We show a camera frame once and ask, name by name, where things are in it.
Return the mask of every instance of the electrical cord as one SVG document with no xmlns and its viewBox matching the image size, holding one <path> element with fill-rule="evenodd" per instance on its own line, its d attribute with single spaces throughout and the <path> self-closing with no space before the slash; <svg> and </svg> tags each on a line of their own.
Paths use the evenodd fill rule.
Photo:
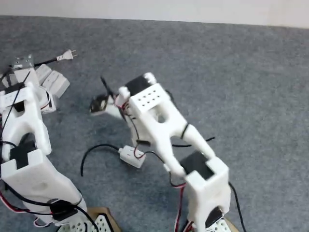
<svg viewBox="0 0 309 232">
<path fill-rule="evenodd" d="M 57 58 L 52 58 L 52 59 L 43 61 L 43 62 L 41 62 L 41 63 L 34 64 L 34 67 L 39 67 L 39 66 L 41 66 L 42 64 L 53 63 L 53 62 L 55 62 L 55 61 L 57 61 Z"/>
<path fill-rule="evenodd" d="M 211 137 L 209 139 L 206 139 L 206 142 L 209 142 L 213 139 L 215 139 L 216 137 Z M 191 147 L 192 145 L 191 144 L 187 144 L 187 145 L 178 145 L 178 144 L 172 144 L 173 147 Z"/>
<path fill-rule="evenodd" d="M 183 191 L 184 191 L 184 186 L 182 188 L 180 188 L 179 208 L 178 208 L 177 216 L 176 216 L 176 219 L 175 219 L 174 232 L 178 232 L 179 220 L 180 220 L 180 217 L 181 217 L 181 214 L 182 214 Z"/>
<path fill-rule="evenodd" d="M 228 182 L 228 185 L 231 187 L 231 189 L 232 189 L 233 192 L 234 192 L 234 196 L 235 196 L 235 200 L 236 200 L 236 206 L 237 206 L 237 210 L 238 210 L 238 214 L 239 214 L 239 218 L 240 218 L 240 222 L 241 222 L 242 229 L 243 229 L 244 232 L 247 232 L 246 227 L 245 227 L 245 224 L 244 224 L 244 222 L 243 222 L 243 217 L 242 217 L 242 213 L 241 213 L 241 210 L 240 210 L 240 204 L 239 204 L 239 200 L 238 200 L 238 196 L 237 196 L 236 189 L 235 189 L 235 187 L 232 185 L 231 182 Z"/>
<path fill-rule="evenodd" d="M 17 147 L 15 144 L 8 142 L 8 141 L 0 141 L 0 144 L 9 144 L 9 145 L 12 145 L 13 147 Z"/>
<path fill-rule="evenodd" d="M 83 156 L 83 159 L 82 159 L 82 163 L 81 163 L 81 176 L 84 175 L 84 163 L 85 163 L 85 160 L 86 160 L 87 156 L 89 155 L 89 153 L 90 153 L 92 150 L 96 149 L 97 147 L 101 147 L 101 146 L 107 146 L 107 147 L 110 147 L 110 148 L 115 149 L 116 151 L 119 151 L 119 148 L 116 147 L 116 146 L 114 146 L 114 145 L 112 145 L 112 144 L 99 144 L 99 145 L 95 145 L 95 146 L 89 148 L 89 149 L 85 152 L 85 154 L 84 154 L 84 156 Z"/>
</svg>

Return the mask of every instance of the red wire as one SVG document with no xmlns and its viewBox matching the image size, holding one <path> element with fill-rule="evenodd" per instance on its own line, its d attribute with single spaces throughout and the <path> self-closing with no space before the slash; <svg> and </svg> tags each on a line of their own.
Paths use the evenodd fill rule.
<svg viewBox="0 0 309 232">
<path fill-rule="evenodd" d="M 190 225 L 189 225 L 188 228 L 185 230 L 185 232 L 190 232 L 190 231 L 193 229 L 192 224 L 193 224 L 193 222 L 191 221 L 191 222 L 190 222 Z"/>
<path fill-rule="evenodd" d="M 180 202 L 179 202 L 179 209 L 178 209 L 178 213 L 177 213 L 177 217 L 176 217 L 175 232 L 178 232 L 179 220 L 180 220 L 180 216 L 181 216 L 181 214 L 182 214 L 182 207 L 183 207 L 183 190 L 184 190 L 184 187 L 182 187 L 182 188 L 180 189 Z"/>
<path fill-rule="evenodd" d="M 139 146 L 139 145 L 137 144 L 136 147 L 134 148 L 133 154 L 134 154 L 134 157 L 137 158 L 137 159 L 139 160 L 139 159 L 141 159 L 141 158 L 146 154 L 146 152 L 144 152 L 141 156 L 137 156 L 137 155 L 136 155 L 136 150 L 137 150 L 137 147 L 138 147 L 138 146 Z"/>
<path fill-rule="evenodd" d="M 13 210 L 14 212 L 25 212 L 24 210 L 15 209 L 3 196 L 2 192 L 0 191 L 0 198 L 6 203 L 6 205 Z"/>
</svg>

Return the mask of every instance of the black wire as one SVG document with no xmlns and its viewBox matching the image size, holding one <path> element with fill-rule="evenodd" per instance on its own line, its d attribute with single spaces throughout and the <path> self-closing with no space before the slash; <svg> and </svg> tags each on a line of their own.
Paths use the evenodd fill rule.
<svg viewBox="0 0 309 232">
<path fill-rule="evenodd" d="M 136 136 L 137 136 L 137 140 L 140 140 L 140 135 L 139 135 L 139 133 L 138 133 L 138 131 L 137 131 L 137 128 L 136 128 L 136 126 L 135 126 L 135 123 L 133 122 L 133 120 L 131 119 L 130 116 L 128 116 L 128 118 L 130 119 L 130 121 L 132 122 L 132 124 L 133 124 L 133 126 L 134 126 L 134 129 L 135 129 L 135 132 L 136 132 Z"/>
<path fill-rule="evenodd" d="M 27 80 L 28 76 L 30 75 L 30 72 L 31 72 L 31 71 L 28 72 L 27 76 L 25 77 L 25 79 L 23 80 L 22 83 L 25 83 L 25 81 Z M 18 94 L 19 94 L 21 88 L 22 88 L 22 85 L 18 88 L 18 91 L 17 91 L 16 96 L 15 96 L 15 98 L 14 98 L 14 100 L 13 100 L 13 103 L 12 103 L 12 105 L 11 105 L 11 108 L 10 108 L 10 110 L 9 110 L 9 113 L 8 113 L 8 115 L 7 115 L 7 117 L 6 117 L 5 121 L 4 121 L 2 130 L 1 130 L 1 138 L 2 138 L 2 133 L 3 133 L 4 127 L 5 127 L 5 125 L 6 125 L 6 122 L 8 121 L 8 118 L 9 118 L 10 113 L 11 113 L 13 107 L 14 107 L 15 101 L 16 101 L 16 99 L 17 99 L 17 97 L 18 97 Z"/>
<path fill-rule="evenodd" d="M 239 218 L 240 218 L 242 229 L 243 229 L 244 232 L 247 232 L 245 224 L 243 222 L 242 213 L 241 213 L 241 210 L 240 210 L 240 204 L 239 204 L 239 200 L 238 200 L 236 189 L 234 188 L 234 186 L 232 185 L 231 182 L 229 182 L 228 184 L 229 184 L 229 186 L 231 187 L 231 189 L 234 192 L 234 196 L 235 196 L 235 200 L 236 200 L 236 206 L 237 206 L 237 210 L 238 210 L 238 214 L 239 214 Z"/>
<path fill-rule="evenodd" d="M 12 145 L 13 147 L 17 147 L 15 144 L 11 143 L 11 142 L 8 142 L 8 141 L 0 141 L 0 144 L 9 144 L 9 145 Z"/>
<path fill-rule="evenodd" d="M 34 204 L 34 205 L 40 205 L 40 206 L 47 206 L 47 207 L 51 207 L 53 204 L 51 203 L 43 203 L 43 202 L 37 202 L 37 201 L 33 201 L 33 200 L 30 200 L 30 199 L 27 199 L 25 197 L 23 197 L 22 195 L 20 195 L 18 192 L 16 192 L 12 187 L 10 187 L 8 185 L 8 188 L 9 190 L 12 192 L 13 195 L 15 195 L 17 198 L 19 198 L 20 200 L 24 201 L 24 202 L 27 202 L 29 204 Z M 81 207 L 79 207 L 78 205 L 75 205 L 75 204 L 66 204 L 65 206 L 67 207 L 71 207 L 71 208 L 74 208 L 74 209 L 77 209 L 79 210 L 80 212 L 82 212 L 86 217 L 87 219 L 91 222 L 91 224 L 95 227 L 95 229 L 99 232 L 99 229 L 97 227 L 97 225 L 95 224 L 95 222 L 92 220 L 92 218 L 89 216 L 89 214 L 83 210 Z M 31 212 L 32 214 L 38 214 L 38 215 L 53 215 L 53 214 L 41 214 L 41 213 L 34 213 L 34 212 Z"/>
<path fill-rule="evenodd" d="M 206 140 L 206 142 L 209 142 L 213 139 L 215 139 L 216 137 L 211 137 L 209 139 Z M 179 145 L 179 144 L 172 144 L 173 147 L 191 147 L 192 145 L 191 144 L 187 144 L 187 145 Z"/>
<path fill-rule="evenodd" d="M 98 226 L 96 225 L 94 220 L 90 217 L 90 215 L 85 210 L 83 210 L 81 207 L 77 205 L 75 206 L 75 208 L 81 211 L 87 217 L 87 219 L 91 222 L 91 224 L 95 227 L 96 231 L 99 232 Z"/>
<path fill-rule="evenodd" d="M 111 144 L 99 144 L 99 145 L 95 145 L 95 146 L 89 148 L 89 149 L 85 152 L 85 154 L 84 154 L 84 156 L 83 156 L 83 159 L 82 159 L 82 163 L 81 163 L 81 176 L 84 175 L 84 163 L 85 163 L 85 160 L 86 160 L 88 154 L 89 154 L 92 150 L 94 150 L 94 149 L 96 149 L 97 147 L 100 147 L 100 146 L 107 146 L 107 147 L 110 147 L 110 148 L 115 149 L 116 151 L 119 151 L 119 148 L 118 148 L 118 147 L 116 147 L 116 146 L 114 146 L 114 145 L 111 145 Z"/>
<path fill-rule="evenodd" d="M 3 81 L 3 79 L 10 73 L 11 71 L 11 68 L 9 68 L 7 71 L 5 71 L 2 76 L 0 77 L 0 82 Z"/>
<path fill-rule="evenodd" d="M 148 154 L 148 153 L 154 154 L 155 156 L 157 156 L 157 158 L 158 158 L 162 163 L 164 163 L 164 161 L 162 160 L 162 158 L 159 157 L 159 155 L 158 155 L 157 153 L 155 153 L 154 151 L 146 151 L 146 152 L 144 152 L 143 155 L 146 155 L 146 154 Z"/>
<path fill-rule="evenodd" d="M 180 230 L 181 232 L 185 232 L 184 229 L 185 227 L 189 224 L 190 222 L 188 221 L 188 219 L 185 221 L 185 224 L 183 225 L 182 229 Z"/>
<path fill-rule="evenodd" d="M 42 64 L 49 64 L 49 63 L 52 63 L 52 62 L 55 62 L 55 61 L 57 61 L 57 58 L 52 58 L 52 59 L 49 59 L 49 60 L 47 60 L 47 61 L 34 64 L 34 67 L 39 67 L 39 66 L 41 66 Z"/>
</svg>

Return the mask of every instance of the white wire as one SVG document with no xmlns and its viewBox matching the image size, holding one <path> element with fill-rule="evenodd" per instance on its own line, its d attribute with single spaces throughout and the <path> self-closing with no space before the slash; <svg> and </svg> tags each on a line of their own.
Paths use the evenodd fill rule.
<svg viewBox="0 0 309 232">
<path fill-rule="evenodd" d="M 191 225 L 191 221 L 189 221 L 187 223 L 187 225 L 185 226 L 184 230 L 182 232 L 187 232 L 188 227 Z"/>
<path fill-rule="evenodd" d="M 12 212 L 17 213 L 17 214 L 26 213 L 26 211 L 18 212 L 17 210 L 13 210 L 13 209 L 5 202 L 5 200 L 3 199 L 3 196 L 0 196 L 0 200 L 1 200 L 2 203 L 3 203 L 9 210 L 11 210 Z"/>
<path fill-rule="evenodd" d="M 44 228 L 44 227 L 47 227 L 47 226 L 49 226 L 50 224 L 52 224 L 52 223 L 47 223 L 47 224 L 45 224 L 45 225 L 38 225 L 36 222 L 39 220 L 39 218 L 38 217 L 36 217 L 35 219 L 34 219 L 34 221 L 33 221 L 33 225 L 35 226 L 35 227 L 37 227 L 37 228 Z"/>
</svg>

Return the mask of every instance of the white plastic part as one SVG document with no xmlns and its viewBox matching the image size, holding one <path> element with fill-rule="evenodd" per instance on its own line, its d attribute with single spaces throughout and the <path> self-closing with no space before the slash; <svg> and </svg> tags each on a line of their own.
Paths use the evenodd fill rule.
<svg viewBox="0 0 309 232">
<path fill-rule="evenodd" d="M 74 57 L 77 56 L 77 54 L 73 54 L 75 50 L 67 50 L 65 53 L 63 53 L 61 56 L 57 57 L 57 61 L 64 60 L 64 59 L 74 59 Z"/>
<path fill-rule="evenodd" d="M 151 72 L 147 72 L 143 76 L 149 84 L 154 85 L 156 83 L 156 78 Z"/>
<path fill-rule="evenodd" d="M 41 109 L 39 107 L 39 101 L 36 94 L 32 91 L 32 83 L 28 83 L 27 87 L 22 88 L 19 91 L 17 102 L 24 101 L 25 111 L 22 115 L 12 108 L 10 116 L 7 119 L 5 128 L 2 132 L 2 139 L 4 141 L 10 141 L 14 144 L 19 144 L 22 136 L 26 133 L 33 133 L 36 146 L 42 151 L 43 154 L 48 155 L 51 153 L 51 145 L 49 142 L 49 136 L 46 126 L 42 121 Z M 17 91 L 0 96 L 0 112 L 2 114 L 2 126 L 6 121 L 8 113 L 10 111 L 13 100 L 17 94 Z M 11 145 L 3 144 L 2 146 L 2 158 L 5 161 L 10 159 Z"/>
<path fill-rule="evenodd" d="M 112 232 L 112 228 L 108 224 L 108 219 L 105 215 L 99 215 L 95 220 L 98 226 L 99 232 Z M 74 224 L 61 226 L 57 232 L 97 232 L 95 227 L 91 224 L 89 220 L 80 220 Z"/>
<path fill-rule="evenodd" d="M 231 232 L 231 230 L 227 222 L 224 218 L 222 218 L 216 223 L 213 223 L 210 227 L 206 228 L 205 232 Z"/>
<path fill-rule="evenodd" d="M 124 162 L 136 167 L 136 168 L 140 168 L 142 166 L 142 164 L 145 161 L 146 155 L 144 155 L 143 157 L 141 157 L 144 153 L 137 150 L 135 151 L 135 155 L 137 157 L 141 157 L 140 159 L 137 159 L 134 156 L 134 148 L 131 146 L 125 146 L 124 148 L 120 148 L 119 149 L 119 154 L 120 154 L 120 159 L 123 160 Z"/>
<path fill-rule="evenodd" d="M 154 84 L 130 97 L 129 105 L 133 115 L 146 128 L 158 153 L 171 172 L 184 177 L 184 169 L 173 154 L 170 138 L 172 136 L 181 137 L 187 121 L 170 100 L 166 91 L 160 84 Z M 155 110 L 165 121 L 158 122 L 150 110 Z M 194 126 L 187 127 L 183 139 L 203 152 L 208 159 L 215 157 L 214 151 Z"/>
<path fill-rule="evenodd" d="M 59 173 L 41 150 L 36 149 L 28 153 L 28 165 L 17 169 L 16 160 L 12 159 L 1 165 L 2 179 L 20 195 L 27 199 L 48 202 L 61 199 L 77 204 L 86 210 L 86 204 L 74 184 Z M 32 212 L 50 213 L 49 207 L 25 203 Z M 77 213 L 61 222 L 55 221 L 50 215 L 37 215 L 45 223 L 67 223 L 74 217 L 81 217 Z"/>
<path fill-rule="evenodd" d="M 121 107 L 130 97 L 130 92 L 126 86 L 119 88 L 119 95 L 116 98 L 115 104 Z"/>
<path fill-rule="evenodd" d="M 35 72 L 37 73 L 38 80 L 41 85 L 48 77 L 48 75 L 52 72 L 52 69 L 49 68 L 46 64 L 42 64 L 35 70 Z"/>
<path fill-rule="evenodd" d="M 29 71 L 30 71 L 30 74 L 27 80 L 25 81 L 25 84 L 27 84 L 28 82 L 31 82 L 34 87 L 39 86 L 40 84 L 39 84 L 38 76 L 33 68 L 15 70 L 14 74 L 16 76 L 17 81 L 19 83 L 23 82 Z"/>
<path fill-rule="evenodd" d="M 206 164 L 214 172 L 209 179 L 205 180 L 197 171 L 185 177 L 189 197 L 188 220 L 194 222 L 197 232 L 204 232 L 205 221 L 215 207 L 226 214 L 231 201 L 228 167 L 218 157 Z"/>
</svg>

